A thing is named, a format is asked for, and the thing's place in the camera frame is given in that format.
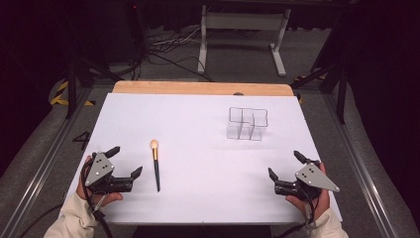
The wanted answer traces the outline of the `clear acrylic organizer box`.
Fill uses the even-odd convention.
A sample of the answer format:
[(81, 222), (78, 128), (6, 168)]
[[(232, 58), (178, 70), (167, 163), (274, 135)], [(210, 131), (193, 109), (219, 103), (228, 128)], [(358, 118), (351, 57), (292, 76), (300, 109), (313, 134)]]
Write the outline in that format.
[(227, 124), (227, 138), (261, 141), (268, 127), (267, 111), (257, 108), (231, 107)]

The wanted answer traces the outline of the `person's right hand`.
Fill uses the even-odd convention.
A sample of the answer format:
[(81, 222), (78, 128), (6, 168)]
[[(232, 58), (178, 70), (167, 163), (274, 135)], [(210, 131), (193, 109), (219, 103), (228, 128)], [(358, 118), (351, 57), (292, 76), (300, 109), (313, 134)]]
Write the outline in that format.
[(323, 189), (321, 194), (312, 200), (312, 204), (302, 201), (293, 195), (288, 195), (285, 200), (296, 207), (304, 218), (307, 217), (307, 214), (310, 214), (314, 221), (330, 208), (330, 194), (326, 189)]

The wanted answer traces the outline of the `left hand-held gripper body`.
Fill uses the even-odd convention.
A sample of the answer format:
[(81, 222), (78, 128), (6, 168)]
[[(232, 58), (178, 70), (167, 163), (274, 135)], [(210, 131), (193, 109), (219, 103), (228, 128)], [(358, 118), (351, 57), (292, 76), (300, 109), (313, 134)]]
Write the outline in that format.
[(112, 176), (114, 166), (110, 158), (106, 158), (103, 152), (92, 154), (93, 163), (85, 179), (85, 185), (92, 192), (130, 192), (133, 181), (128, 178), (115, 178)]

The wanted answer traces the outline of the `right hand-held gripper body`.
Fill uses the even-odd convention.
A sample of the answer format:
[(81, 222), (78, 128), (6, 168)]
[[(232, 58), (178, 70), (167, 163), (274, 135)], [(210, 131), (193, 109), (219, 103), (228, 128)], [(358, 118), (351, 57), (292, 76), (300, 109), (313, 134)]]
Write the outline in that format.
[(341, 189), (321, 170), (319, 161), (310, 161), (295, 173), (296, 181), (280, 180), (273, 175), (274, 192), (280, 195), (293, 195), (302, 201), (312, 201), (323, 189), (339, 192)]

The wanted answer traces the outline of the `aluminium floor rail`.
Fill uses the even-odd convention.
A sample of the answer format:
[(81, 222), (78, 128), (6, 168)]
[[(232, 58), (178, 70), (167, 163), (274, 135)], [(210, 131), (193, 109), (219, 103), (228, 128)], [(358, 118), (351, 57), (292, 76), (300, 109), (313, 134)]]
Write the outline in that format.
[(69, 131), (76, 120), (82, 106), (88, 99), (91, 88), (82, 88), (79, 94), (75, 97), (76, 101), (73, 103), (75, 108), (68, 119), (64, 119), (56, 136), (52, 141), (47, 154), (43, 158), (37, 172), (34, 177), (30, 180), (28, 187), (25, 190), (22, 198), (19, 201), (14, 213), (11, 215), (4, 230), (0, 233), (0, 238), (15, 238), (18, 234), (19, 229), (22, 227), (25, 217), (34, 205), (44, 183), (49, 176), (53, 165), (56, 161), (57, 155), (61, 151), (62, 144), (65, 138), (69, 134)]
[(385, 209), (378, 190), (370, 174), (368, 173), (368, 169), (355, 148), (348, 127), (341, 122), (339, 116), (337, 115), (337, 107), (335, 105), (334, 98), (330, 94), (323, 94), (322, 97), (329, 113), (334, 118), (334, 123), (337, 127), (337, 130), (339, 131), (346, 149), (350, 154), (350, 164), (362, 189), (370, 212), (382, 235), (382, 238), (400, 238), (394, 225), (391, 222), (388, 212)]

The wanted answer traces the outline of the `white table mat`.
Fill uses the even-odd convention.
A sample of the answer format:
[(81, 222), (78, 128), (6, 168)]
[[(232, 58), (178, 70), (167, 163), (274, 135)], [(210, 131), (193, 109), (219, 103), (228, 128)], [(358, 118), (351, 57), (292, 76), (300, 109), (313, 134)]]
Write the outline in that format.
[[(227, 138), (231, 107), (265, 109), (261, 141)], [(152, 139), (158, 141), (157, 190)], [(116, 146), (117, 177), (143, 168), (131, 192), (105, 208), (114, 224), (280, 224), (301, 213), (280, 195), (268, 176), (294, 180), (298, 151), (319, 155), (294, 96), (107, 95), (86, 152)]]

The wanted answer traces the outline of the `makeup brush with black handle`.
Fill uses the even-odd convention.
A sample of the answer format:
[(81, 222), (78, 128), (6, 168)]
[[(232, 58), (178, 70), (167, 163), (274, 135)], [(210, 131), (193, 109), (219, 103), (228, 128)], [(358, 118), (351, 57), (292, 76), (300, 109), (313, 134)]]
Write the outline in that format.
[(157, 190), (160, 190), (160, 178), (159, 178), (159, 167), (158, 167), (158, 141), (156, 139), (152, 139), (150, 142), (150, 146), (153, 152)]

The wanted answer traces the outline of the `wooden table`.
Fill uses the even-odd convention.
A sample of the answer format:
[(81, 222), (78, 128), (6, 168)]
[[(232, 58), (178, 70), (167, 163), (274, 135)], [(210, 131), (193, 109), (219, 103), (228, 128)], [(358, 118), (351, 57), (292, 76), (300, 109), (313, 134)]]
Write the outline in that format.
[(201, 95), (250, 95), (292, 96), (287, 84), (187, 82), (187, 81), (118, 81), (113, 93), (138, 94), (201, 94)]

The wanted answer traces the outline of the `person's left hand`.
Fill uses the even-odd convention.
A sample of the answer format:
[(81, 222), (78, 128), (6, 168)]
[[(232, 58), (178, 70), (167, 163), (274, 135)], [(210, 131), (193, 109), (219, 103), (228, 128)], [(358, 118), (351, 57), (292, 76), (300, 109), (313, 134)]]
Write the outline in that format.
[[(76, 194), (83, 200), (87, 200), (87, 196), (83, 191), (84, 182), (82, 181), (82, 177), (79, 177), (79, 183), (76, 189)], [(92, 201), (94, 204), (100, 203), (101, 207), (105, 207), (111, 202), (122, 200), (123, 195), (119, 192), (109, 193), (106, 196), (100, 194), (92, 194), (90, 191), (87, 191), (89, 196), (89, 200)]]

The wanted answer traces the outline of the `black tripod stand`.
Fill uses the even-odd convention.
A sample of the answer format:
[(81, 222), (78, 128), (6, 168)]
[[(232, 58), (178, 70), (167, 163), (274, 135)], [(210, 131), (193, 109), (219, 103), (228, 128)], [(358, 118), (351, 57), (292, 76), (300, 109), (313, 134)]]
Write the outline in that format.
[(114, 80), (120, 81), (122, 77), (111, 72), (99, 64), (81, 57), (78, 53), (72, 53), (69, 57), (67, 65), (67, 82), (68, 82), (68, 108), (66, 119), (70, 119), (74, 114), (79, 103), (77, 102), (76, 82), (79, 81), (83, 88), (91, 88), (94, 84), (93, 73), (90, 69), (95, 69), (100, 74)]
[(290, 87), (297, 89), (300, 86), (320, 78), (322, 75), (325, 76), (323, 82), (319, 86), (319, 90), (324, 94), (331, 94), (335, 87), (338, 87), (338, 98), (336, 104), (336, 114), (341, 124), (345, 123), (344, 110), (346, 102), (346, 92), (348, 83), (348, 74), (346, 72), (345, 65), (342, 62), (333, 63), (315, 71), (311, 72), (307, 76), (297, 76)]

